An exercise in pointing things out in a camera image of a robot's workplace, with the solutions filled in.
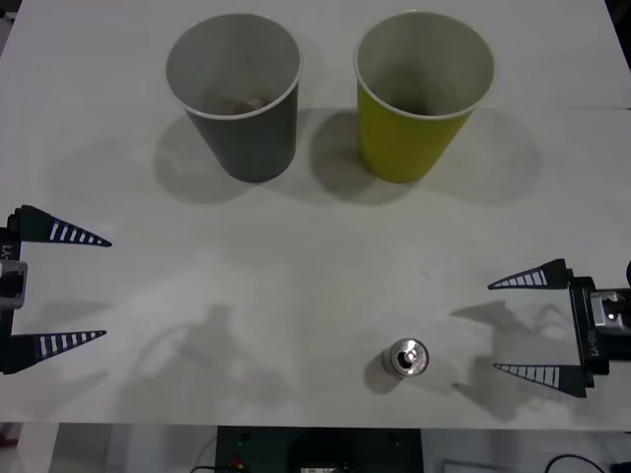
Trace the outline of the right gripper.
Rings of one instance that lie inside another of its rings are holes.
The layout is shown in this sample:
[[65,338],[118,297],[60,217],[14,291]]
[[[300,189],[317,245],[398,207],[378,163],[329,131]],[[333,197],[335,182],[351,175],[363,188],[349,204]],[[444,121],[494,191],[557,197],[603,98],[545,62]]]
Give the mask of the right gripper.
[[612,328],[612,299],[609,293],[596,289],[591,277],[574,276],[566,261],[557,258],[504,277],[487,289],[569,289],[579,355],[577,366],[494,364],[496,370],[576,398],[587,397],[587,389],[595,386],[596,375],[609,374],[604,333]]

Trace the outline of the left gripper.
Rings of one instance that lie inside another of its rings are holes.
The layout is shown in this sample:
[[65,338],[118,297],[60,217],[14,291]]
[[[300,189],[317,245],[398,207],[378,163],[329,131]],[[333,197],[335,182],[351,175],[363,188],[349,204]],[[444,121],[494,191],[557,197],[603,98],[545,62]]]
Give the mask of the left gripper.
[[[22,242],[112,246],[104,237],[31,205],[16,208],[1,229],[1,340],[11,336],[14,311],[23,306]],[[106,335],[105,330],[12,335],[1,373],[14,374]]]

